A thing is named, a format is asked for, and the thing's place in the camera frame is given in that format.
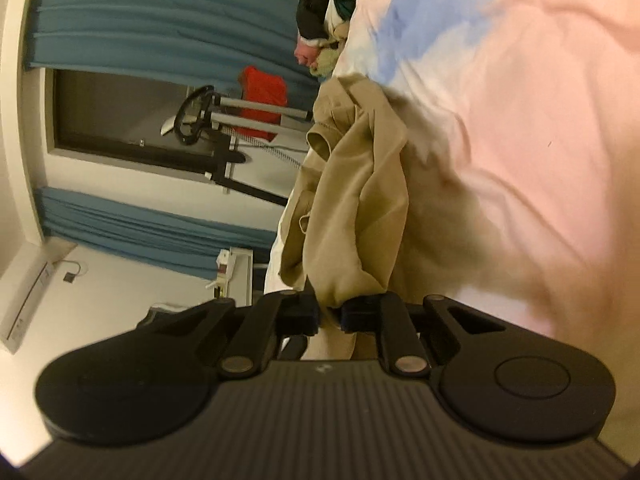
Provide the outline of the black white upright appliance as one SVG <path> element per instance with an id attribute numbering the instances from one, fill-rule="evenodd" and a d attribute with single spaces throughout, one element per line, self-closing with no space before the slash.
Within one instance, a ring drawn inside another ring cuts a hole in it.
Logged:
<path id="1" fill-rule="evenodd" d="M 286 148 L 227 128 L 221 131 L 205 129 L 202 137 L 213 148 L 214 168 L 205 174 L 209 181 L 223 188 L 225 193 L 239 193 L 280 207 L 286 205 L 288 198 L 278 193 L 273 185 L 274 177 L 268 176 L 278 162 L 294 170 L 300 167 L 300 161 Z"/>

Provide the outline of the tan hooded sweatshirt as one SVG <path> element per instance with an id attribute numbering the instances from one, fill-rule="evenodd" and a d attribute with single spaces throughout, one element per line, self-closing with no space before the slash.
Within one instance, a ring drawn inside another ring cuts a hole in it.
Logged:
<path id="1" fill-rule="evenodd" d="M 322 84 L 306 139 L 280 223 L 279 276 L 292 288 L 310 285 L 320 307 L 306 359 L 348 360 L 356 338 L 334 311 L 390 286 L 409 208 L 408 128 L 378 84 L 352 75 Z"/>

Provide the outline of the narrow blue curtain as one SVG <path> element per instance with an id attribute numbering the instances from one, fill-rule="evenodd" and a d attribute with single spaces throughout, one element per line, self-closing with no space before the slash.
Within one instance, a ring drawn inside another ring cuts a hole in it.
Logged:
<path id="1" fill-rule="evenodd" d="M 98 196 L 37 188 L 35 204 L 43 232 L 100 252 L 174 272 L 214 277 L 223 249 L 250 249 L 268 258 L 276 234 L 170 214 Z"/>

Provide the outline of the large blue curtain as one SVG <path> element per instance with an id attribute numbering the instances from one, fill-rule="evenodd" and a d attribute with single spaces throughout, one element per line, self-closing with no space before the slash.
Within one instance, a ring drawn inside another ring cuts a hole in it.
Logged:
<path id="1" fill-rule="evenodd" d="M 318 82 L 293 56 L 297 0 L 30 0 L 25 63 L 231 91 L 254 66 L 308 107 Z"/>

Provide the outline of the dark window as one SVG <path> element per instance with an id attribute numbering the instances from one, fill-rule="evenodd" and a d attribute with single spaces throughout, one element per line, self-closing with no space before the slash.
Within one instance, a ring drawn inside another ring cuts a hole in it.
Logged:
<path id="1" fill-rule="evenodd" d="M 214 142 L 186 146 L 160 133 L 188 95 L 183 84 L 73 70 L 52 76 L 56 148 L 190 174 L 218 169 Z"/>

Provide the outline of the pile of mixed clothes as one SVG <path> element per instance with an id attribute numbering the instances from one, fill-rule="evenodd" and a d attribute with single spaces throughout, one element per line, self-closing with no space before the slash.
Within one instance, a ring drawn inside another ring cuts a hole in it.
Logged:
<path id="1" fill-rule="evenodd" d="M 294 56 L 312 76 L 329 77 L 348 37 L 356 0 L 298 0 Z"/>

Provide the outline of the white dressing table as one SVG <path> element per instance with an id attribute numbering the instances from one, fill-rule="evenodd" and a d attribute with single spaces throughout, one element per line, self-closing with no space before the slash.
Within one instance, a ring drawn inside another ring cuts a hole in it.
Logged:
<path id="1" fill-rule="evenodd" d="M 231 247 L 221 249 L 216 258 L 214 278 L 205 285 L 214 299 L 230 298 L 237 307 L 253 303 L 254 252 Z"/>

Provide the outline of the wall power socket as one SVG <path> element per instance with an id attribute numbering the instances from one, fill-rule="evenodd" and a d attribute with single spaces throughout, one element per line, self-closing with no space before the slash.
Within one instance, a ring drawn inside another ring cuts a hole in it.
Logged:
<path id="1" fill-rule="evenodd" d="M 66 283 L 73 283 L 73 281 L 75 281 L 75 278 L 77 278 L 77 275 L 75 273 L 67 272 L 64 275 L 63 281 Z"/>

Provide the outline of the white air conditioner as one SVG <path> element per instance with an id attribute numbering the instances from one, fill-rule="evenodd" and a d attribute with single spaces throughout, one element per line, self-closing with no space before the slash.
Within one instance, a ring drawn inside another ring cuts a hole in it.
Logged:
<path id="1" fill-rule="evenodd" d="M 76 243 L 53 237 L 43 245 L 24 242 L 1 275 L 1 350 L 15 354 L 40 306 L 44 293 L 66 271 L 82 270 L 69 263 Z"/>

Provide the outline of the pastel bed duvet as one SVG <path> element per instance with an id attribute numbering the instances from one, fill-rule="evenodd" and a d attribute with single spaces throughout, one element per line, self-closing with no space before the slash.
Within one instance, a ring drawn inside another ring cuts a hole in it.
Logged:
<path id="1" fill-rule="evenodd" d="M 639 458 L 639 0 L 357 0 L 336 66 L 407 125 L 393 288 L 474 304 L 612 370 Z"/>

